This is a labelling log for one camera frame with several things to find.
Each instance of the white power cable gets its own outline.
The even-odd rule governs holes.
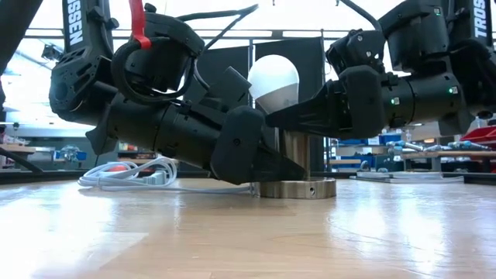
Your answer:
[[[149,177],[138,178],[140,171],[159,165],[164,170],[158,170]],[[108,171],[115,167],[124,167],[126,170]],[[221,189],[197,189],[171,187],[176,181],[177,168],[175,162],[167,157],[159,157],[155,160],[138,167],[133,162],[107,163],[95,167],[79,178],[77,183],[83,187],[100,188],[103,191],[186,191],[204,194],[233,194],[249,191],[248,187],[221,188]]]

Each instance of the metal stand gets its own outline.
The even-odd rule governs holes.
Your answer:
[[[255,195],[263,198],[322,199],[336,196],[336,180],[310,178],[309,138],[301,133],[277,131],[276,146],[282,154],[307,170],[305,181],[256,183]]]

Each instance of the stainless steel base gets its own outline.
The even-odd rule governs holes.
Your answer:
[[[336,196],[336,180],[331,178],[256,183],[255,194],[262,198],[333,198]]]

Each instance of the light bulb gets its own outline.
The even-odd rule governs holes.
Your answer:
[[[300,78],[293,63],[280,55],[267,55],[253,64],[248,73],[250,94],[271,114],[298,104]]]

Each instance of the red tag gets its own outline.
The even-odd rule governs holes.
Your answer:
[[[152,45],[150,39],[145,37],[145,11],[141,0],[129,0],[131,8],[131,30],[134,39],[140,44],[142,49],[149,49]]]

